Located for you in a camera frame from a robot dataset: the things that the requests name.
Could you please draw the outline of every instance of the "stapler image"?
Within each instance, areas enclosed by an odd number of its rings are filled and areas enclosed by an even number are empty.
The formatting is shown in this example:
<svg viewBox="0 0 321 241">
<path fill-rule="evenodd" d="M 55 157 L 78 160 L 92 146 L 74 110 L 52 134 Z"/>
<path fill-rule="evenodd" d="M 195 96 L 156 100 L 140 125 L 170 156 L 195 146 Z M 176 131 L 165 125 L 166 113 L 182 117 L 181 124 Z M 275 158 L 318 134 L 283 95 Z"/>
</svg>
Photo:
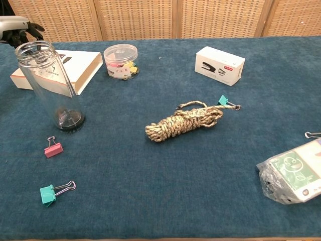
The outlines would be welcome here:
<svg viewBox="0 0 321 241">
<path fill-rule="evenodd" d="M 206 62 L 203 62 L 202 69 L 206 69 L 206 70 L 211 71 L 213 73 L 215 73 L 215 70 L 216 70 L 216 68 L 214 68 L 212 65 L 210 65 Z"/>
<path fill-rule="evenodd" d="M 219 69 L 219 74 L 224 75 L 226 72 L 223 69 Z"/>
</svg>

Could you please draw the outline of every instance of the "wicker panel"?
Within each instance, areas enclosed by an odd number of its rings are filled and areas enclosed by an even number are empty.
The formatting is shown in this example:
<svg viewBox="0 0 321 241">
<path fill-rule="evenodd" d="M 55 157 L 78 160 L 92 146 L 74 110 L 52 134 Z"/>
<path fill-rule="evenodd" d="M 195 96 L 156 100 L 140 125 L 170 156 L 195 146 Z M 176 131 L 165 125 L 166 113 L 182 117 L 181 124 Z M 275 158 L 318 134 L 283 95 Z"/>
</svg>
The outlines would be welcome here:
<svg viewBox="0 0 321 241">
<path fill-rule="evenodd" d="M 266 35 L 321 35 L 321 1 L 280 0 Z"/>
<path fill-rule="evenodd" d="M 182 38 L 253 37 L 264 5 L 264 0 L 182 1 Z"/>
<path fill-rule="evenodd" d="M 172 0 L 95 0 L 104 40 L 169 39 Z"/>
<path fill-rule="evenodd" d="M 9 0 L 9 2 L 16 15 L 26 17 L 30 22 L 45 28 L 43 36 L 46 41 L 102 40 L 93 0 Z"/>
</svg>

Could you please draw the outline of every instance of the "stapler box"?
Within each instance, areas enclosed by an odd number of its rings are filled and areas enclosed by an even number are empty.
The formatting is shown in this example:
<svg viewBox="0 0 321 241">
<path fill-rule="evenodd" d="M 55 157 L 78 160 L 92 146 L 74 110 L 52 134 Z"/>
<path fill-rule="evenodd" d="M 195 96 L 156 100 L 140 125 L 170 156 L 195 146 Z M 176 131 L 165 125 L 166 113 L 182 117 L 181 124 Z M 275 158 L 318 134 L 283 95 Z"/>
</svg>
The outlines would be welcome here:
<svg viewBox="0 0 321 241">
<path fill-rule="evenodd" d="M 195 72 L 232 86 L 240 78 L 245 59 L 211 47 L 196 54 Z"/>
</svg>

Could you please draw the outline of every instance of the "glass jar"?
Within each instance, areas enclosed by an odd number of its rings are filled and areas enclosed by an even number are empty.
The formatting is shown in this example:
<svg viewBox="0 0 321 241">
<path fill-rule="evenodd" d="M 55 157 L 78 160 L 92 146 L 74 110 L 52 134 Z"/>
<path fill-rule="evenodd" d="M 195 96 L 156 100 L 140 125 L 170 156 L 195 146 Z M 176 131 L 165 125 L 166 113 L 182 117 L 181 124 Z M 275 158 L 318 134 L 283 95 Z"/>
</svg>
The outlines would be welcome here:
<svg viewBox="0 0 321 241">
<path fill-rule="evenodd" d="M 117 44 L 104 51 L 107 71 L 110 77 L 122 80 L 132 79 L 139 73 L 138 51 L 131 44 Z"/>
<path fill-rule="evenodd" d="M 53 45 L 46 41 L 25 43 L 16 48 L 16 57 L 54 124 L 63 131 L 81 127 L 85 115 Z"/>
</svg>

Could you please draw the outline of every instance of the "pink binder clip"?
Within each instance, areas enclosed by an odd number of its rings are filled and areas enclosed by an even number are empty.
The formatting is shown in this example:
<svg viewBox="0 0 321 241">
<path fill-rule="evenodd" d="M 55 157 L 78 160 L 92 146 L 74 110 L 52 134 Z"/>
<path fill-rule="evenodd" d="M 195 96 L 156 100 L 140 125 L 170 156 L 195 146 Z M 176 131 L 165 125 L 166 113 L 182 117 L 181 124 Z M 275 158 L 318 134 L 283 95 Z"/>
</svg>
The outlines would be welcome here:
<svg viewBox="0 0 321 241">
<path fill-rule="evenodd" d="M 49 141 L 49 146 L 47 148 L 45 148 L 45 155 L 47 158 L 52 157 L 56 154 L 59 154 L 61 152 L 64 151 L 64 149 L 62 148 L 62 145 L 60 142 L 56 143 L 55 142 L 55 137 L 49 137 L 47 139 Z"/>
</svg>

